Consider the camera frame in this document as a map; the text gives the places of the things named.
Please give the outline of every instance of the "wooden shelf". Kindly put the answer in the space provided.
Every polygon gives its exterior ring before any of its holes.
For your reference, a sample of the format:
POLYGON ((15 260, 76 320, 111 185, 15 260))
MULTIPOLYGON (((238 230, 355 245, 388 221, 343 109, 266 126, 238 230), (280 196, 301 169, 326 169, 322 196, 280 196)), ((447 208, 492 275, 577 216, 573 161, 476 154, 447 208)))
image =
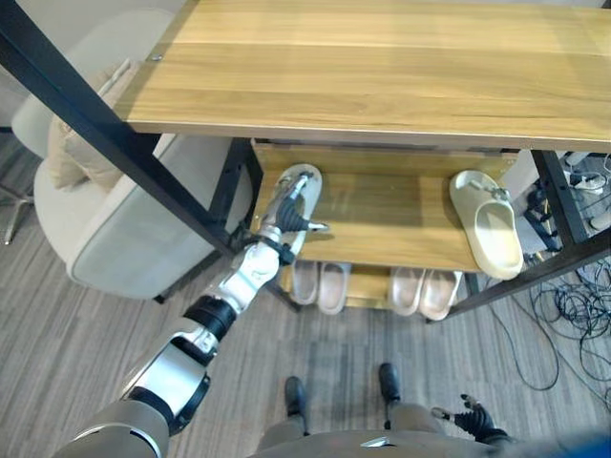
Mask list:
MULTIPOLYGON (((347 307, 359 308, 390 308, 388 291, 390 268, 373 265, 352 265, 348 281, 347 307)), ((291 291, 290 269, 283 272, 282 286, 291 291)))
POLYGON ((323 174, 313 218, 330 225, 310 234, 301 257, 380 266, 476 272, 448 190, 464 169, 498 179, 515 155, 256 143, 264 177, 253 229, 286 167, 308 162, 323 174))
MULTIPOLYGON (((280 171, 265 173, 254 224, 280 171)), ((324 174, 314 219, 328 234, 310 234, 302 259, 477 271, 448 192, 447 178, 324 174)))
POLYGON ((140 132, 611 153, 611 14, 188 0, 116 104, 140 132))

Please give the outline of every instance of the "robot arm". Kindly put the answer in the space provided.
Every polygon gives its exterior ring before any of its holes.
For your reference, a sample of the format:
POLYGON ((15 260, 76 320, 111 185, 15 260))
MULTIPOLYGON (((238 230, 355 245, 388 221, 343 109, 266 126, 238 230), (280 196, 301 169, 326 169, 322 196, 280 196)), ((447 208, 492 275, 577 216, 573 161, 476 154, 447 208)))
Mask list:
POLYGON ((320 195, 317 169, 287 169, 257 235, 172 327, 138 361, 117 401, 100 411, 54 458, 162 458, 171 435, 182 431, 203 400, 206 368, 233 322, 281 264, 291 263, 306 231, 326 230, 309 221, 320 195))

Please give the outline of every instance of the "beige pillow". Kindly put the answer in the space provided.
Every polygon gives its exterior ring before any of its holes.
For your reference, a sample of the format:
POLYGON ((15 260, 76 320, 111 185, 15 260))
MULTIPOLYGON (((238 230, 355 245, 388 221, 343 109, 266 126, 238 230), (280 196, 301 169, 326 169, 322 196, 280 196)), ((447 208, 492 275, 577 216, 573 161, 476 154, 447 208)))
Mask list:
MULTIPOLYGON (((88 79, 88 82, 106 104, 113 108, 138 69, 139 64, 126 61, 98 73, 88 79)), ((53 117, 49 131, 49 156, 50 174, 56 188, 77 184, 88 177, 109 192, 123 175, 106 157, 57 116, 53 117)))

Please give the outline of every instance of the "floor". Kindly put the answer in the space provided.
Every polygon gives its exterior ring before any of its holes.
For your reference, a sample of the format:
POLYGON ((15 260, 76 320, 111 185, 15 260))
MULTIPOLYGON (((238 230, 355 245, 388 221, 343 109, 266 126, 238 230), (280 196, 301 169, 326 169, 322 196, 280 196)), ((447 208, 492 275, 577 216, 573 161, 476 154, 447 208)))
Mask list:
MULTIPOLYGON (((0 180, 25 191, 37 159, 0 136, 0 180)), ((0 207, 0 227, 8 217, 9 208, 0 207)), ((223 263, 194 272, 164 305, 105 295, 68 280, 29 212, 14 244, 0 252, 0 457, 48 457, 74 437, 114 399, 146 345, 223 263)), ((527 295, 516 300, 529 302, 527 295)), ((538 328, 510 299, 494 309, 514 337, 526 378, 545 385, 554 376, 554 353, 538 328)), ((583 377, 575 343, 554 340, 583 377)), ((609 335, 593 346, 610 354, 609 335)), ((522 440, 609 427, 603 403, 567 364, 552 389, 527 387, 489 307, 425 325, 383 310, 329 317, 308 308, 295 315, 261 294, 222 342, 210 369, 211 389, 192 425, 172 440, 170 456, 252 453, 264 429, 283 418, 281 386, 291 374, 302 377, 310 393, 312 432, 380 428, 375 369, 384 361, 398 366, 405 400, 460 410, 459 395, 468 392, 499 427, 522 440)), ((609 367, 601 364, 597 370, 608 377, 609 367)), ((597 393, 611 385, 588 384, 597 393)), ((446 430, 460 435, 455 427, 446 430)))

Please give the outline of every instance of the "black metal frame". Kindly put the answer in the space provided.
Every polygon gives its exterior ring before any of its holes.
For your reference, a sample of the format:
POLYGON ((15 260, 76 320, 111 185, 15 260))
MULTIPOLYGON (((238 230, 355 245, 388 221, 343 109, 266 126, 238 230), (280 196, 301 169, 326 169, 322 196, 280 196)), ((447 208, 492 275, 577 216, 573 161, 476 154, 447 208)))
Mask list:
MULTIPOLYGON (((263 171, 248 139, 233 139, 210 210, 206 210, 153 156, 159 135, 139 134, 122 121, 15 0, 3 0, 0 9, 0 65, 216 250, 233 256, 241 249, 232 246, 234 239, 224 226, 243 166, 250 176, 253 196, 243 225, 249 224, 254 214, 263 171)), ((268 289, 291 308, 299 309, 277 285, 268 289)))
POLYGON ((611 256, 611 228, 588 238, 581 214, 573 200, 556 153, 533 151, 532 155, 562 240, 561 251, 549 260, 522 272, 514 279, 503 281, 481 292, 473 289, 474 283, 471 280, 468 282, 470 297, 452 307, 449 316, 473 310, 576 270, 590 262, 611 256))

